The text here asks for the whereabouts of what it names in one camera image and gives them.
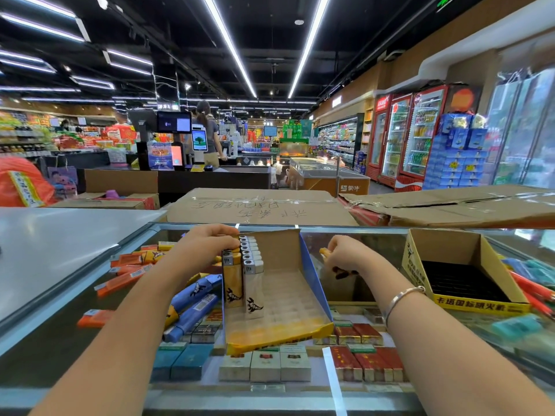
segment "red refrigerator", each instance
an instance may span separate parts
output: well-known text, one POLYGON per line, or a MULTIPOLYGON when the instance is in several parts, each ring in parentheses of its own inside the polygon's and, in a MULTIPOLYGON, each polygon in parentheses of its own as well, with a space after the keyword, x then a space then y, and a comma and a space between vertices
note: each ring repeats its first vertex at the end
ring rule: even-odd
POLYGON ((382 144, 378 182, 395 187, 405 144, 413 95, 400 96, 391 101, 387 137, 382 144))
POLYGON ((368 152, 368 163, 366 164, 366 176, 372 181, 378 181, 380 175, 380 160, 382 158, 382 147, 384 144, 384 134, 389 123, 389 104, 391 95, 378 98, 374 106, 374 118, 371 148, 368 152))
POLYGON ((481 88, 444 85, 416 94, 395 192, 420 191, 442 114, 476 112, 481 88))

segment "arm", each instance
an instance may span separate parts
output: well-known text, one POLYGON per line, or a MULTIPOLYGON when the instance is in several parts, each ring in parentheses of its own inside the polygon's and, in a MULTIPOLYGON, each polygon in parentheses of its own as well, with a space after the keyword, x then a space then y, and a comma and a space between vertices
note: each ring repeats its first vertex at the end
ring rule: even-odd
MULTIPOLYGON (((329 249, 326 266, 358 271, 382 311, 413 287, 389 261, 353 238, 335 236, 329 249)), ((424 294, 403 297, 387 330, 428 415, 555 414, 543 391, 424 294)))
POLYGON ((223 224, 192 229, 129 292, 32 416, 141 415, 171 298, 222 250, 239 247, 223 224))
POLYGON ((216 150, 218 150, 218 153, 220 154, 220 159, 225 162, 227 160, 227 156, 224 154, 224 151, 221 149, 220 137, 217 132, 214 132, 214 146, 216 146, 216 150))

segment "ceiling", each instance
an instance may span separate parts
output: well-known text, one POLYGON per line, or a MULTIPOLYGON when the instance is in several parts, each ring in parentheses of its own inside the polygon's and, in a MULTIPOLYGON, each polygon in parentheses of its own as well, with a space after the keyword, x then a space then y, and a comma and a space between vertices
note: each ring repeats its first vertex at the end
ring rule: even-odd
MULTIPOLYGON (((270 110, 300 116, 374 65, 384 51, 411 48, 480 0, 454 0, 440 12, 438 0, 330 0, 289 100, 319 0, 214 0, 258 99, 267 101, 257 106, 204 0, 108 0, 107 10, 97 0, 44 1, 75 13, 90 42, 72 41, 0 18, 0 49, 39 57, 56 70, 43 73, 0 62, 4 73, 0 85, 78 88, 81 93, 10 92, 9 96, 154 97, 151 75, 108 64, 103 51, 114 49, 165 62, 171 55, 182 84, 191 84, 186 94, 182 90, 182 97, 214 99, 212 105, 221 109, 245 106, 251 108, 247 114, 257 116, 270 110), (304 24, 295 25, 298 19, 304 24), (114 90, 78 86, 71 75, 113 83, 114 90), (227 103, 225 99, 245 102, 227 103), (254 109, 262 106, 264 110, 254 109)), ((0 0, 0 12, 83 36, 74 18, 22 0, 0 0)), ((127 67, 149 68, 121 57, 111 59, 127 67)), ((127 100, 129 106, 139 103, 127 100)))

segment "orange plastic bag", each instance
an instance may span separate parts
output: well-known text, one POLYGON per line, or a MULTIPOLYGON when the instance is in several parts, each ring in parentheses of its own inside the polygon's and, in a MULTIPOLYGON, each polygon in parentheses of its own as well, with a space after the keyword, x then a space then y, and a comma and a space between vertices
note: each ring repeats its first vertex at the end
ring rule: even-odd
POLYGON ((43 207, 53 203, 54 187, 29 160, 0 158, 0 207, 43 207))

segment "silver bracelet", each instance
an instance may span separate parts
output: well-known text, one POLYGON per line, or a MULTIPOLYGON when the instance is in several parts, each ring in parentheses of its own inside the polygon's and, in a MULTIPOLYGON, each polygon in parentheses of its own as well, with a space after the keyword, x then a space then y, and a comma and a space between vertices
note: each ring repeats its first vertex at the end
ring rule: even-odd
POLYGON ((384 324, 386 326, 387 326, 387 319, 389 318, 389 315, 391 314, 391 311, 393 311, 393 308, 395 308, 395 306, 399 303, 399 301, 404 296, 410 294, 411 292, 421 292, 421 293, 425 294, 426 293, 426 288, 424 286, 411 287, 410 289, 407 289, 406 291, 401 292, 395 298, 393 298, 391 300, 391 303, 389 304, 389 307, 387 307, 387 309, 384 312, 384 324))

